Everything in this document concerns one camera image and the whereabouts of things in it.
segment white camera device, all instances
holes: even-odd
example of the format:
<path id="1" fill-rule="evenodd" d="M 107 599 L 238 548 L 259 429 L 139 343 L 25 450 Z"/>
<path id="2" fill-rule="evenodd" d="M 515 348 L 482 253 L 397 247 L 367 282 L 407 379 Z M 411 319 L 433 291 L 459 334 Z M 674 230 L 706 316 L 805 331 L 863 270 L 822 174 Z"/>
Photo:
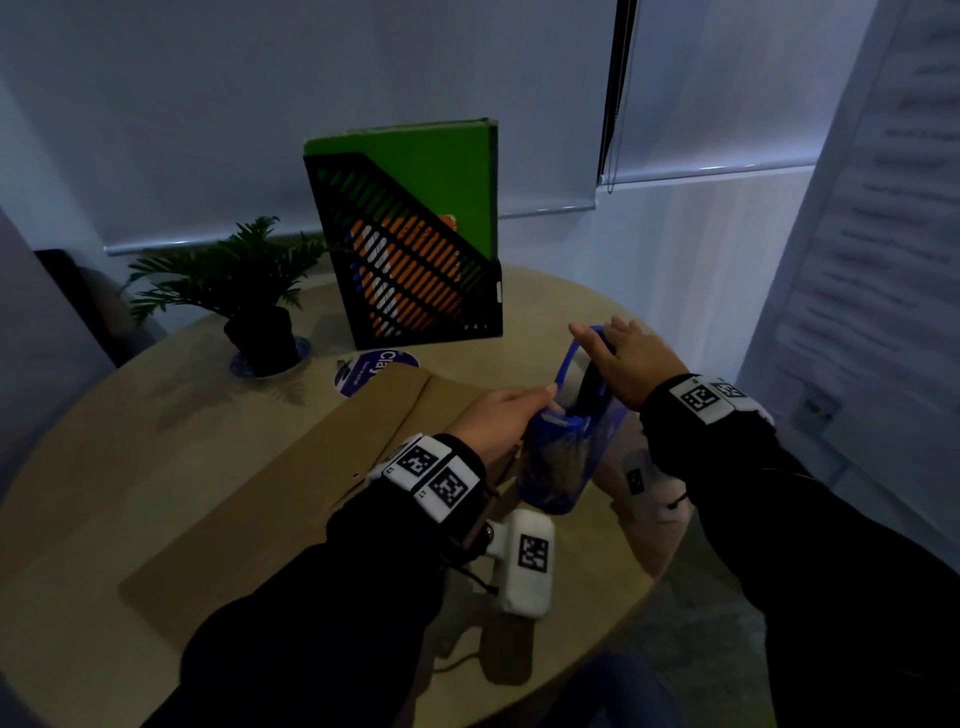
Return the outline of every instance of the white camera device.
<path id="1" fill-rule="evenodd" d="M 549 516 L 515 510 L 503 523 L 487 521 L 493 538 L 487 555 L 496 565 L 491 584 L 497 607 L 508 614 L 541 619 L 550 609 L 557 529 Z"/>

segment wooden table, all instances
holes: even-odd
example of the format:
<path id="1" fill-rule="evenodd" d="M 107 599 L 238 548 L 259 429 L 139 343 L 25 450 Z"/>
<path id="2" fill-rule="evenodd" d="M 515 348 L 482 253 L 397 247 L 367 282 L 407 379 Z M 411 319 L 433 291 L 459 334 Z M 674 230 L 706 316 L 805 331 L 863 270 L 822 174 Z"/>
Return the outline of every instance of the wooden table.
<path id="1" fill-rule="evenodd" d="M 294 385 L 231 376 L 223 320 L 207 317 L 89 392 L 13 483 L 0 510 L 0 669 L 50 724 L 138 725 L 174 688 L 179 655 L 117 585 L 342 401 L 332 380 L 354 352 L 339 293 L 310 289 L 302 304 L 294 331 L 314 355 Z M 506 268 L 502 339 L 408 351 L 436 374 L 483 387 L 543 384 L 569 344 L 566 323 L 613 313 L 628 312 L 567 280 Z M 632 613 L 684 524 L 618 522 L 610 503 L 591 485 L 572 514 L 555 519 L 553 606 L 536 626 L 523 684 L 485 677 L 469 658 L 480 647 L 480 629 L 470 627 L 436 658 L 417 725 L 469 725 L 509 706 Z"/>

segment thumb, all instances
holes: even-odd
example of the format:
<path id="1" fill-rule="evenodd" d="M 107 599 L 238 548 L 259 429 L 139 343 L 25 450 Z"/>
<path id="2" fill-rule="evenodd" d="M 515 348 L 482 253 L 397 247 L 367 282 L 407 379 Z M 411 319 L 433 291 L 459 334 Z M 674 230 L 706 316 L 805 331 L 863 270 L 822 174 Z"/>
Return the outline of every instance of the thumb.
<path id="1" fill-rule="evenodd" d="M 557 385 L 548 387 L 534 387 L 510 402 L 511 407 L 518 415 L 530 420 L 534 415 L 547 406 L 557 396 Z"/>
<path id="2" fill-rule="evenodd" d="M 600 371 L 606 370 L 607 365 L 613 360 L 613 354 L 604 344 L 603 339 L 600 338 L 600 334 L 583 324 L 570 324 L 570 333 L 573 334 L 573 338 L 584 348 L 584 351 L 587 352 Z"/>

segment green folder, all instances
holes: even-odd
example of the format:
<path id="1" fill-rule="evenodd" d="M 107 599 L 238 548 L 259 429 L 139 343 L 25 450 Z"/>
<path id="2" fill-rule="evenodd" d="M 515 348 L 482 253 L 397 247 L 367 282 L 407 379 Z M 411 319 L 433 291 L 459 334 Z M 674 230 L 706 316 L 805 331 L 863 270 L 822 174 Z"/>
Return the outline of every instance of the green folder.
<path id="1" fill-rule="evenodd" d="M 496 122 L 491 119 L 360 129 L 311 139 L 303 155 L 362 152 L 488 260 L 496 249 Z"/>

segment wristband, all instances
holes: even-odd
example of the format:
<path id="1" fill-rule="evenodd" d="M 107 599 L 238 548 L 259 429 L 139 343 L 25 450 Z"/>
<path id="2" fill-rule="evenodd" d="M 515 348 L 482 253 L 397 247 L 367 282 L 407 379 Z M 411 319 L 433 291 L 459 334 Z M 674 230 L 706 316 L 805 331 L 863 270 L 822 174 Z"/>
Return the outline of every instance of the wristband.
<path id="1" fill-rule="evenodd" d="M 367 474 L 370 483 L 385 477 L 413 495 L 426 514 L 442 523 L 473 490 L 480 477 L 453 450 L 428 435 L 405 440 Z"/>
<path id="2" fill-rule="evenodd" d="M 759 402 L 719 376 L 692 376 L 671 387 L 670 394 L 705 425 L 712 425 L 733 412 L 756 412 L 770 425 L 774 423 Z"/>

